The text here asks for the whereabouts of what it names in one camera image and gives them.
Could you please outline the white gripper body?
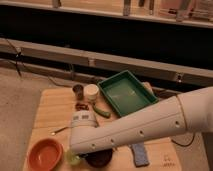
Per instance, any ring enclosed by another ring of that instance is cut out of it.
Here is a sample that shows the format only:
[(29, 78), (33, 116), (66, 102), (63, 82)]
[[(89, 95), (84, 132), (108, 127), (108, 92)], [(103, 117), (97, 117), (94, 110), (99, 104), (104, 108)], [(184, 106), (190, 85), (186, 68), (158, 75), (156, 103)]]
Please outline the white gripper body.
[(90, 127), (97, 127), (98, 122), (95, 115), (88, 110), (81, 110), (77, 111), (73, 114), (71, 120), (71, 127), (78, 127), (78, 126), (90, 126)]

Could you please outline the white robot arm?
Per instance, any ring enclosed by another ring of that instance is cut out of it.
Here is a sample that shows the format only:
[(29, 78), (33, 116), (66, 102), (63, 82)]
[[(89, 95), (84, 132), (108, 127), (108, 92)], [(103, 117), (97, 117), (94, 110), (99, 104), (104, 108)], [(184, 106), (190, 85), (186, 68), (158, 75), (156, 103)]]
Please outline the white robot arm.
[(213, 132), (213, 86), (172, 96), (104, 126), (90, 111), (75, 112), (70, 149), (82, 155), (186, 132)]

